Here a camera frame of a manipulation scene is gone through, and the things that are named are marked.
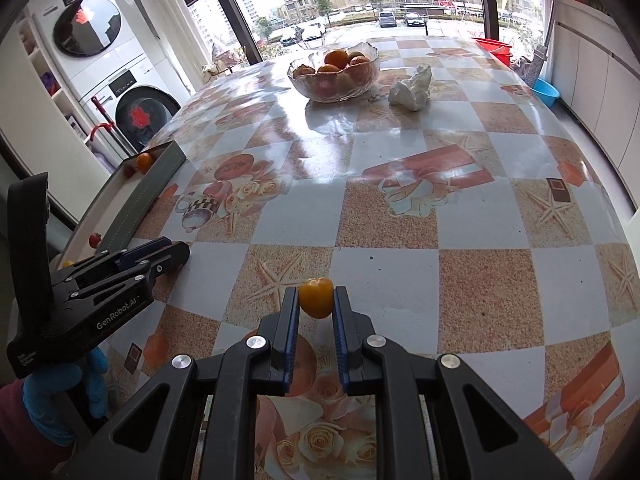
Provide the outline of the blue gloved left hand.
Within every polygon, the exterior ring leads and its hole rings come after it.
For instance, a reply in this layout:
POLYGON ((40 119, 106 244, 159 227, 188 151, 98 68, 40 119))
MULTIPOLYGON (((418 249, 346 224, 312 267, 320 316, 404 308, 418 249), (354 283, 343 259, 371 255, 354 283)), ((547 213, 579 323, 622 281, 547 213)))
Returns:
POLYGON ((104 375, 108 362, 94 348, 82 364, 64 364, 53 370, 28 376, 23 384, 22 400, 30 421, 48 441, 67 448, 81 434, 72 423, 70 409, 86 413, 90 424, 102 422, 107 412, 107 388, 104 375))

